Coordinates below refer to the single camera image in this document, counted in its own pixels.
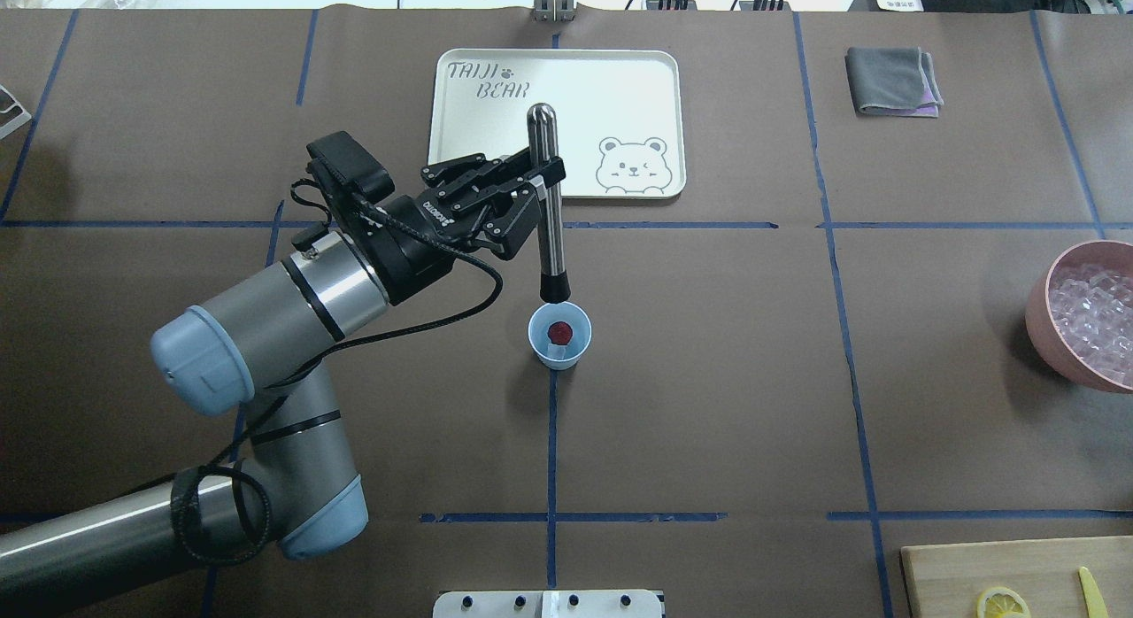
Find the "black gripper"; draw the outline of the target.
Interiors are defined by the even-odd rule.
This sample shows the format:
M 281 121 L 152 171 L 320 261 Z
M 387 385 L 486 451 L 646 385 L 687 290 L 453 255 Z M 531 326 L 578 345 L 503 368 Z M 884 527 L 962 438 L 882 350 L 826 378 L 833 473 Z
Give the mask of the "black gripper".
M 566 179 L 563 159 L 478 153 L 426 167 L 418 196 L 357 198 L 353 230 L 391 304 L 438 282 L 461 256 L 516 259 L 542 218 L 540 177 L 547 189 Z

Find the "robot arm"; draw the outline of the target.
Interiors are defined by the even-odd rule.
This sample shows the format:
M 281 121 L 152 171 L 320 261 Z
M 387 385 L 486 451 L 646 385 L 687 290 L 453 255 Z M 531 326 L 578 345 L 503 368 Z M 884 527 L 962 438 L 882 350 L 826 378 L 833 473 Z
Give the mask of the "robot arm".
M 308 147 L 303 185 L 320 191 L 322 222 L 259 274 L 159 328 L 150 352 L 167 384 L 206 415 L 242 408 L 252 456 L 231 450 L 80 513 L 3 536 L 3 615 L 65 613 L 195 568 L 246 562 L 275 543 L 287 558 L 333 551 L 368 520 L 323 361 L 364 342 L 358 331 L 448 276 L 455 260 L 501 276 L 477 249 L 514 259 L 540 235 L 540 296 L 553 276 L 551 201 L 563 159 L 523 149 L 421 167 L 425 191 L 394 195 L 384 166 L 344 132 Z

